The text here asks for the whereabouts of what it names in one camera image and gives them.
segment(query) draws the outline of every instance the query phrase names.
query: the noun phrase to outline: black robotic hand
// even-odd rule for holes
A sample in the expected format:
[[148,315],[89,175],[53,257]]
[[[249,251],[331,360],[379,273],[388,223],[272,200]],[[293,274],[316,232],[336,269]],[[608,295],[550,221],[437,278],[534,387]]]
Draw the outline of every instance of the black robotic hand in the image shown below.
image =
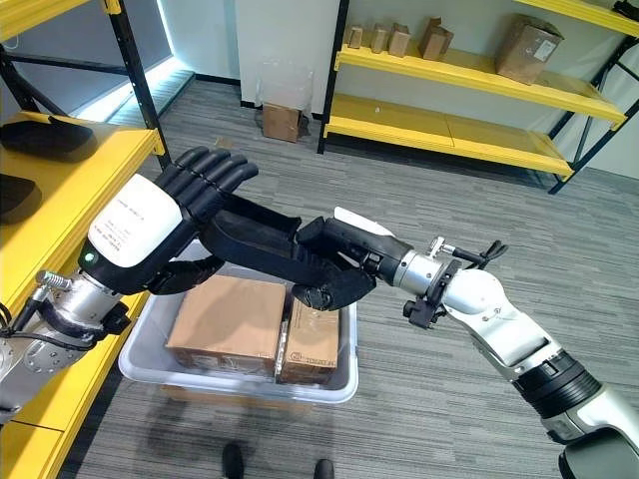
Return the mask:
[[221,259],[169,261],[257,174],[244,156],[197,147],[169,165],[155,184],[135,175],[91,224],[80,268],[121,294],[145,289],[167,294],[202,282]]

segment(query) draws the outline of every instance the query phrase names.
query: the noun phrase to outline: brown cardboard box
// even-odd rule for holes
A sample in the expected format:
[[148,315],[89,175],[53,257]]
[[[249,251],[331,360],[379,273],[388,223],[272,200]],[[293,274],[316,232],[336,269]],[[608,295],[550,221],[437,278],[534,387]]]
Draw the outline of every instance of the brown cardboard box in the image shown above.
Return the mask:
[[213,276],[185,297],[167,342],[188,367],[273,374],[283,284]]
[[361,46],[361,38],[363,37],[363,29],[359,25],[353,25],[348,31],[348,47],[359,48]]
[[530,85],[543,71],[563,37],[550,23],[519,15],[495,59],[497,74]]
[[372,53],[381,53],[388,43],[388,29],[379,23],[375,23],[372,29],[372,37],[370,38],[370,51]]
[[393,23],[390,31],[390,40],[388,41],[388,54],[395,57],[403,57],[406,54],[406,48],[408,48],[408,40],[410,40],[408,27]]
[[293,304],[281,382],[323,384],[337,367],[339,312]]
[[270,103],[264,104],[263,133],[265,137],[296,143],[299,129],[300,110]]
[[419,53],[424,60],[437,60],[446,53],[453,33],[441,28],[441,18],[429,18],[426,31],[419,42]]

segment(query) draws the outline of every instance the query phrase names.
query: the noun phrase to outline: white plastic bin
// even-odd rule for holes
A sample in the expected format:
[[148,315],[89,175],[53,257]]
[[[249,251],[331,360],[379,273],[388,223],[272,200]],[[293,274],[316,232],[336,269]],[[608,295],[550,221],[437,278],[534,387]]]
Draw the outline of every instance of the white plastic bin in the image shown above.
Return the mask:
[[[194,241],[179,259],[200,259],[209,253]],[[282,279],[234,264],[225,264],[218,274],[286,283]],[[118,365],[129,379],[181,386],[194,392],[251,396],[266,400],[337,404],[357,391],[356,307],[339,312],[337,369],[326,385],[276,384],[272,378],[186,368],[165,346],[185,294],[152,295],[125,343]]]

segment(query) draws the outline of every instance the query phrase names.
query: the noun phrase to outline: robotic arm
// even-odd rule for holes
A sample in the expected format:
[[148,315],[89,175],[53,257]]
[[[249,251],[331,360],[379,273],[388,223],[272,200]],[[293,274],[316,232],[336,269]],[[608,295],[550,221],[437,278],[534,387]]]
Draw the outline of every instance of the robotic arm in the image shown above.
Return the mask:
[[[0,331],[0,424],[59,370],[128,325],[123,294],[184,291],[225,260],[291,280],[317,309],[336,309],[375,288],[376,280],[415,295],[410,323],[428,329],[448,315],[541,417],[550,438],[566,444],[564,478],[639,477],[639,416],[592,377],[561,345],[506,298],[483,270],[505,252],[496,241],[475,254],[437,238],[424,254],[363,217],[301,221],[233,195],[257,168],[244,157],[197,148],[155,184],[133,177],[98,214],[73,276],[42,272],[15,321]],[[194,238],[214,255],[170,261]],[[448,253],[470,262],[467,269]]]

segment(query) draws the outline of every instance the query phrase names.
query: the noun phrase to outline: yellow shelving unit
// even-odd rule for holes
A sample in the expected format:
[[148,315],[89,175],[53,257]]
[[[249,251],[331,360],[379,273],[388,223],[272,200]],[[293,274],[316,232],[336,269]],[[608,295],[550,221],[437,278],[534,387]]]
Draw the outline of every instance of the yellow shelving unit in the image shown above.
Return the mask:
[[[46,122],[22,112],[12,121]],[[0,227],[0,300],[16,314],[39,269],[71,272],[95,214],[151,154],[164,152],[156,130],[139,130],[65,118],[91,128],[97,151],[78,163],[62,163],[0,147],[0,170],[33,180],[42,204],[28,219]],[[145,293],[123,299],[135,319]],[[55,376],[2,430],[3,478],[52,478],[58,473],[128,331],[108,336],[76,364]]]
[[335,94],[324,135],[328,133],[532,168],[562,177],[572,173],[542,133],[374,99]]
[[[14,120],[23,119],[46,122],[47,115],[23,112]],[[163,152],[155,130],[64,120],[92,128],[99,148],[91,158],[63,163],[0,147],[2,173],[33,180],[43,196],[33,216],[0,227],[0,298],[12,313],[27,298],[35,273],[62,267],[94,215],[149,155]]]
[[610,30],[639,37],[639,22],[613,12],[608,8],[583,0],[515,0],[567,17],[593,23]]
[[0,42],[89,1],[0,0]]
[[626,116],[588,82],[543,72],[533,85],[524,85],[497,75],[492,58],[459,50],[449,50],[440,61],[432,61],[419,56],[414,42],[410,42],[406,56],[402,58],[389,55],[387,51],[375,54],[364,46],[349,48],[344,43],[337,52],[335,69],[338,70],[341,64],[447,83],[582,113],[611,121],[613,129],[626,120]]

